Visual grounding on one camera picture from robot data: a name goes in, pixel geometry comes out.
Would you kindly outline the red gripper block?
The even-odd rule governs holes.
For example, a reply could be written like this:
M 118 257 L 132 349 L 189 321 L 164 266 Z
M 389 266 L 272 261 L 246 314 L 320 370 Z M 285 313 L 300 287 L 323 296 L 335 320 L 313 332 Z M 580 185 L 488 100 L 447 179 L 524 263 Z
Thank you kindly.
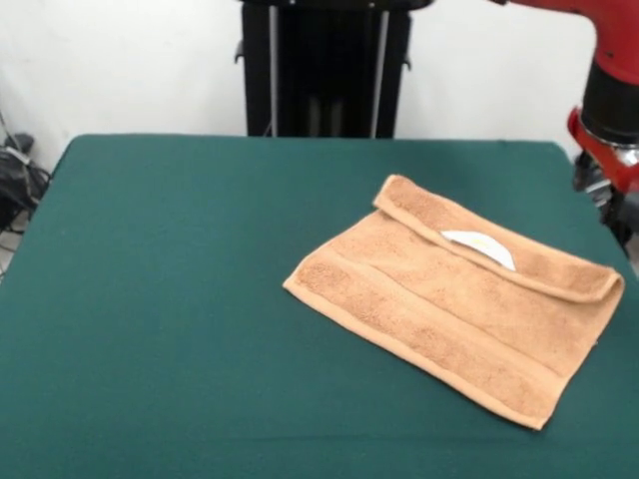
M 585 127 L 581 113 L 581 109 L 575 107 L 567 120 L 570 135 L 585 152 L 575 158 L 572 186 L 576 192 L 584 192 L 597 181 L 600 167 L 616 188 L 610 189 L 610 198 L 604 208 L 604 224 L 615 226 L 624 203 L 623 194 L 638 192 L 638 145 L 598 138 Z

